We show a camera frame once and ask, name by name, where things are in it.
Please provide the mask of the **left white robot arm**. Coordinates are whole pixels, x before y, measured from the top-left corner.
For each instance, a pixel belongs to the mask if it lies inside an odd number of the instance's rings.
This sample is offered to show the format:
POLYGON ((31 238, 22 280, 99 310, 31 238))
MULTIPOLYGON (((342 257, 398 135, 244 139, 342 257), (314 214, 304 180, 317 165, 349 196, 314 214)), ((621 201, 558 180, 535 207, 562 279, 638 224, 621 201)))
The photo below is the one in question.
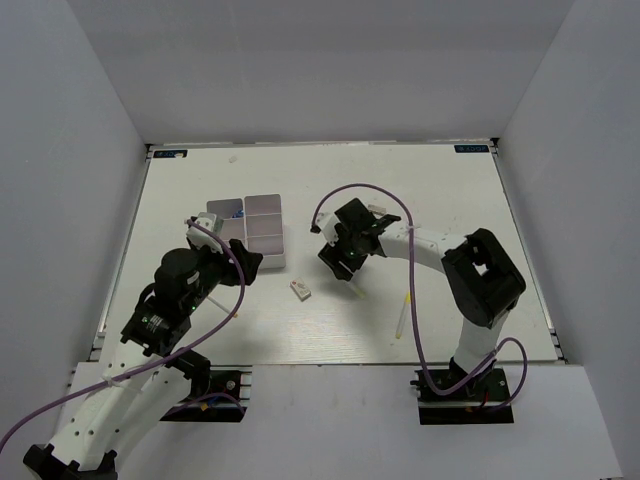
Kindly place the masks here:
POLYGON ((125 454, 176 404, 211 393, 210 360, 179 343, 213 289, 246 289, 263 256, 238 239, 188 233, 187 242, 162 257, 97 388, 51 440, 26 452, 35 478, 115 479, 125 454))

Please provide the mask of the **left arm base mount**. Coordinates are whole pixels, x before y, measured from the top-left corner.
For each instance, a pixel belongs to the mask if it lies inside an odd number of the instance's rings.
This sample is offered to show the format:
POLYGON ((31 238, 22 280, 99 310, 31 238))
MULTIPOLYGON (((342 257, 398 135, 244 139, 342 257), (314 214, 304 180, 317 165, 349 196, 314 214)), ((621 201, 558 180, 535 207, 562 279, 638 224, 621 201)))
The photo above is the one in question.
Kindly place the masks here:
POLYGON ((242 370, 214 369, 209 359, 194 351, 167 362, 161 373, 177 373, 188 384, 188 395, 162 418, 170 422, 239 423, 249 397, 243 397, 242 370))

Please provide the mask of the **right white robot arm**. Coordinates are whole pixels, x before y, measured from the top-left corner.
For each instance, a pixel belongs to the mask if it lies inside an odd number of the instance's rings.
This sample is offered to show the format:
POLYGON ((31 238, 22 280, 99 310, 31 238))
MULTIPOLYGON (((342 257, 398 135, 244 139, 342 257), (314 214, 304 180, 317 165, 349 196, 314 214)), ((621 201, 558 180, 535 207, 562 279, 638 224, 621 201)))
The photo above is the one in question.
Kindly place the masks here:
POLYGON ((463 317, 450 360, 451 384, 472 399, 488 385, 498 338, 526 282, 496 236, 480 228, 460 236, 425 231, 392 214, 376 216, 357 198, 333 213, 317 212, 311 231, 326 240, 318 257, 349 282, 371 256, 403 259, 443 274, 463 317))

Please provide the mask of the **white pen yellow tip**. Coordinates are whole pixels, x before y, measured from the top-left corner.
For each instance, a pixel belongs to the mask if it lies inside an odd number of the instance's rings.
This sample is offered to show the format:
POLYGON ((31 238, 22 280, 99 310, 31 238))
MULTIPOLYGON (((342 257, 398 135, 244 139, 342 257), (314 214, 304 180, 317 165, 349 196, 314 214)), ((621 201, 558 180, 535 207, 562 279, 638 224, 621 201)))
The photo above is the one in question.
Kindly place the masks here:
POLYGON ((364 293, 364 291, 360 289, 357 285, 355 284, 351 285, 351 289, 359 298, 364 299, 366 297, 366 294, 364 293))

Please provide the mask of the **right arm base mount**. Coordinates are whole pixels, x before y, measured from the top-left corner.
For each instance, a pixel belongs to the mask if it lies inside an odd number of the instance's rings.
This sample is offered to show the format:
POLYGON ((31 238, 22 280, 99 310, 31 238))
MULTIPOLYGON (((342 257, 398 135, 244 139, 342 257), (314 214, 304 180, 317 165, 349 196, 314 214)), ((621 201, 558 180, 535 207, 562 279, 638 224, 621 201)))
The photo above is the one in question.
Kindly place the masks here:
POLYGON ((514 423, 512 407, 499 408, 511 396, 502 368, 490 367, 448 396, 436 395, 429 388, 422 370, 415 371, 410 385, 418 395, 419 421, 423 426, 514 423))

